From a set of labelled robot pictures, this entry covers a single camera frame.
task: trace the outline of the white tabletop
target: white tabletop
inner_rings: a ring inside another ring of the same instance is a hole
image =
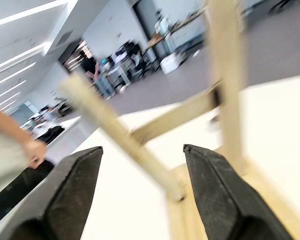
[[[245,154],[300,215],[300,76],[248,87],[240,99]],[[126,114],[120,120],[132,129],[177,105]],[[210,125],[217,111],[146,146],[169,169],[186,162],[183,144],[214,150],[221,145],[220,131],[212,130]],[[94,146],[103,146],[104,154],[81,239],[171,239],[164,192],[102,129],[97,129],[76,151]]]

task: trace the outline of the fluorescent light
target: fluorescent light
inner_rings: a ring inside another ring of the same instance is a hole
[[[27,81],[27,80],[24,80],[24,81],[20,82],[19,84],[13,86],[13,87],[10,88],[9,90],[7,90],[7,91],[1,93],[1,94],[0,94],[0,97],[2,97],[3,95],[5,95],[5,94],[11,92],[13,89],[16,89],[16,88],[19,87],[20,85],[24,84],[26,81]]]
[[[0,81],[0,84],[4,83],[5,81],[7,81],[7,80],[9,80],[9,79],[11,79],[11,78],[13,78],[14,76],[17,76],[18,74],[24,72],[25,70],[27,70],[27,69],[33,67],[35,64],[36,64],[36,63],[34,62],[34,63],[30,64],[29,66],[26,66],[25,68],[22,68],[21,70],[15,72],[14,74],[11,74],[10,76],[7,76],[6,78],[4,78],[4,79],[2,79],[2,80]]]
[[[14,100],[12,102],[10,102],[7,106],[5,106],[4,108],[1,108],[0,111],[6,109],[7,107],[9,107],[10,105],[14,104],[17,100]]]
[[[7,110],[5,110],[5,111],[3,112],[3,114],[6,113],[6,112],[8,112],[9,110],[11,110],[12,108],[13,108],[13,106],[10,107],[10,108],[8,108]]]
[[[0,63],[0,68],[3,67],[4,65],[7,65],[7,64],[9,64],[9,63],[12,63],[12,62],[15,61],[15,60],[18,60],[18,59],[24,57],[25,55],[28,55],[28,54],[30,54],[30,53],[32,53],[32,52],[38,50],[38,49],[40,49],[40,48],[43,48],[44,45],[45,45],[45,42],[42,43],[42,44],[40,44],[40,45],[38,45],[38,46],[35,46],[35,47],[33,47],[33,48],[27,50],[27,51],[24,51],[23,53],[20,53],[19,55],[14,56],[13,58],[10,58],[9,60],[7,60],[7,61],[5,61],[5,62],[3,62],[3,63]]]
[[[72,71],[72,70],[76,69],[78,66],[80,66],[80,63],[78,63],[77,65],[75,65],[75,66],[72,67],[72,68],[69,68],[69,71]]]
[[[76,58],[72,59],[70,62],[68,62],[67,65],[69,65],[70,63],[72,63],[73,61],[77,60],[77,59],[80,58],[80,57],[81,57],[81,55],[79,55],[79,56],[77,56]]]
[[[0,26],[3,25],[3,24],[10,23],[12,21],[18,20],[18,19],[25,18],[25,17],[33,15],[33,14],[40,13],[40,12],[48,10],[48,9],[52,9],[52,8],[58,7],[60,5],[68,3],[68,1],[69,0],[56,0],[56,1],[52,1],[52,2],[49,2],[49,3],[43,4],[41,6],[36,6],[34,8],[31,8],[31,9],[28,9],[28,10],[25,10],[25,11],[13,14],[11,16],[7,16],[7,17],[4,17],[4,18],[1,18],[0,19]]]
[[[21,93],[21,92],[18,92],[18,93],[16,93],[15,95],[9,97],[7,100],[4,100],[2,103],[0,103],[0,106],[1,106],[2,104],[5,104],[6,102],[8,102],[10,99],[13,99],[15,96],[17,96],[17,95],[20,94],[20,93]]]
[[[69,69],[72,68],[74,65],[81,63],[83,61],[83,59],[85,59],[84,57],[81,58],[79,61],[75,62],[74,64],[72,64],[71,66],[69,66]]]

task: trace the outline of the ceiling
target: ceiling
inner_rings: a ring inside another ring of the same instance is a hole
[[[0,22],[15,14],[25,15],[24,11],[37,10],[37,13],[0,25],[0,95],[25,81],[0,97],[2,103],[20,92],[0,108],[16,101],[5,109],[13,107],[7,114],[15,111],[25,101],[25,96],[43,80],[67,46],[82,37],[108,1],[0,0]],[[54,7],[38,12],[46,4]],[[71,34],[66,41],[59,43],[62,36],[69,32]]]

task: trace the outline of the person's hand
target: person's hand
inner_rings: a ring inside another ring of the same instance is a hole
[[[23,149],[30,168],[36,169],[45,160],[47,146],[43,141],[31,139],[23,144]]]

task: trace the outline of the white box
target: white box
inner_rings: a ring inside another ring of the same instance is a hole
[[[175,53],[172,53],[171,55],[165,57],[160,63],[164,75],[173,72],[179,67],[179,65],[180,61]]]

